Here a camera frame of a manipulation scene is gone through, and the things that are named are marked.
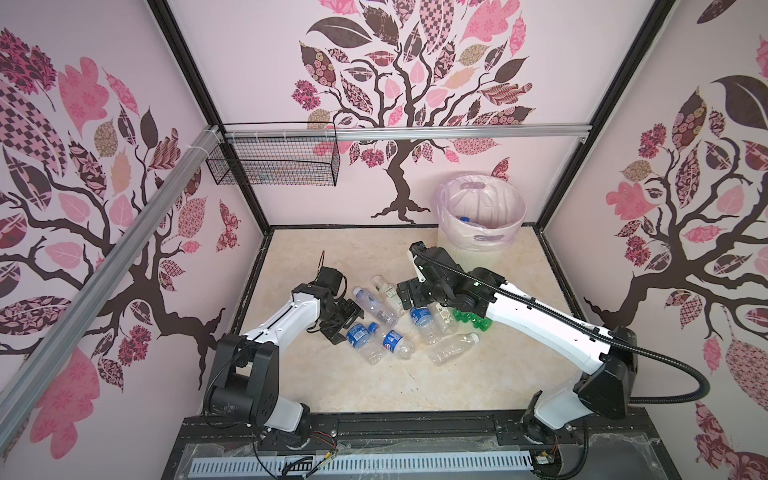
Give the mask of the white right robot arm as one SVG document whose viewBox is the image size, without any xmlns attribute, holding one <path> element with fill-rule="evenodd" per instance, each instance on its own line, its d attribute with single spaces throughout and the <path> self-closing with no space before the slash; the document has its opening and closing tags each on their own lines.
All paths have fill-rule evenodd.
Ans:
<svg viewBox="0 0 768 480">
<path fill-rule="evenodd" d="M 627 416 L 637 372 L 637 355 L 628 350 L 636 345 L 633 333 L 614 337 L 603 327 L 539 302 L 486 268 L 466 272 L 441 247 L 418 241 L 409 246 L 408 257 L 416 278 L 401 288 L 405 298 L 436 302 L 511 327 L 578 367 L 570 382 L 534 394 L 521 420 L 530 436 L 542 437 L 590 415 L 611 420 Z"/>
</svg>

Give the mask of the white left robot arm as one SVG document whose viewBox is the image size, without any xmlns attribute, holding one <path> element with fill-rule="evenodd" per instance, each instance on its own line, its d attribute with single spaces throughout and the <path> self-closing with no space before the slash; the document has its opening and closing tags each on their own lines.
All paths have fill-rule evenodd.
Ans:
<svg viewBox="0 0 768 480">
<path fill-rule="evenodd" d="M 320 267 L 309 283 L 295 287 L 288 301 L 268 320 L 245 334 L 226 334 L 217 344 L 213 374 L 203 398 L 206 420 L 223 420 L 261 431 L 277 430 L 304 442 L 310 436 L 310 408 L 279 394 L 280 358 L 303 333 L 321 334 L 331 344 L 363 317 L 346 299 L 346 277 Z"/>
</svg>

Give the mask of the blue cap pale label bottle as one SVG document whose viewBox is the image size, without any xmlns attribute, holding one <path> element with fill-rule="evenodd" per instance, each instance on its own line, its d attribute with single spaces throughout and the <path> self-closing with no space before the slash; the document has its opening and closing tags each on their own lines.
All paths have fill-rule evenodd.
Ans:
<svg viewBox="0 0 768 480">
<path fill-rule="evenodd" d="M 476 222 L 473 222 L 470 218 L 468 218 L 466 216 L 457 216 L 456 220 L 460 224 L 465 225 L 465 226 L 470 227 L 470 228 L 475 228 L 475 229 L 481 228 L 480 224 L 478 224 Z"/>
</svg>

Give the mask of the white cap blue label bottle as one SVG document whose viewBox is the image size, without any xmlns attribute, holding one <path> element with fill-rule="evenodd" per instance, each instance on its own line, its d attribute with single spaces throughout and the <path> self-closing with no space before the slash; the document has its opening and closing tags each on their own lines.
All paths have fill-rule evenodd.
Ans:
<svg viewBox="0 0 768 480">
<path fill-rule="evenodd" d="M 354 323 L 347 331 L 346 338 L 352 348 L 370 365 L 376 365 L 383 358 L 383 351 L 367 327 Z"/>
</svg>

